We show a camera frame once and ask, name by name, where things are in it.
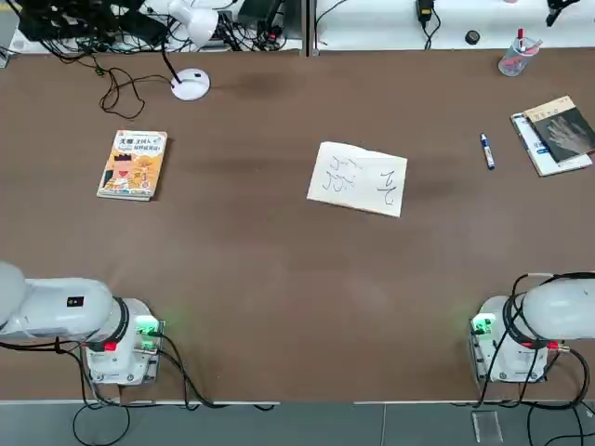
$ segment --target brown table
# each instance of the brown table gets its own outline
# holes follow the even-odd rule
[[[595,122],[595,51],[542,51],[517,79],[500,53],[173,56],[212,90],[183,103],[142,84],[132,123],[99,109],[108,81],[91,70],[15,59],[0,73],[0,256],[146,301],[217,400],[473,400],[468,318],[526,271],[594,258],[595,171],[539,178],[509,116],[569,94]],[[166,74],[157,55],[102,60]],[[171,137],[151,203],[95,196],[120,128]],[[325,140],[409,160],[401,218],[306,200]],[[595,343],[579,348],[595,363]],[[529,398],[574,396],[580,373],[561,363]],[[0,376],[3,400],[80,398],[54,354],[2,351]],[[166,365],[135,395],[179,400],[179,376]]]

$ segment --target gray floor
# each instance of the gray floor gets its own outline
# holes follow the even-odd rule
[[[2,444],[11,446],[74,446],[71,421],[80,406],[0,405]],[[131,427],[120,446],[196,444],[208,446],[472,446],[477,444],[471,408],[448,404],[355,406],[351,404],[283,404],[262,413],[251,407],[199,409],[187,413],[176,407],[135,409]],[[595,431],[595,419],[579,410],[585,432]],[[528,445],[527,409],[498,410],[504,444]],[[104,443],[124,428],[122,409],[85,411],[77,421],[81,438]],[[554,436],[576,434],[571,411],[535,412],[534,445],[544,446]],[[555,446],[578,446],[578,439],[563,439]],[[586,445],[595,445],[587,439]]]

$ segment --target book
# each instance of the book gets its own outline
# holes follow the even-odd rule
[[[540,177],[581,169],[593,164],[588,155],[580,155],[559,164],[556,163],[524,113],[515,113],[510,116],[510,120]]]
[[[97,196],[148,202],[157,189],[166,143],[165,132],[118,131]]]
[[[568,96],[524,114],[556,163],[595,151],[595,132]]]

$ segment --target paper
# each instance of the paper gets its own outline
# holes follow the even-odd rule
[[[308,199],[401,216],[407,160],[337,142],[318,150]]]

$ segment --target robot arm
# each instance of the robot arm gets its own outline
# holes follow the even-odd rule
[[[562,278],[516,297],[491,297],[471,321],[469,350],[478,379],[541,380],[548,346],[533,341],[593,338],[594,317],[595,279]]]
[[[121,337],[122,306],[108,287],[89,279],[25,279],[0,263],[0,336],[100,342]]]
[[[534,332],[547,339],[595,337],[595,279],[561,279],[533,288],[524,296],[523,315]],[[522,320],[516,324],[534,337]]]
[[[137,299],[89,279],[25,279],[0,262],[0,338],[79,341],[91,379],[136,385],[157,373],[163,324]]]

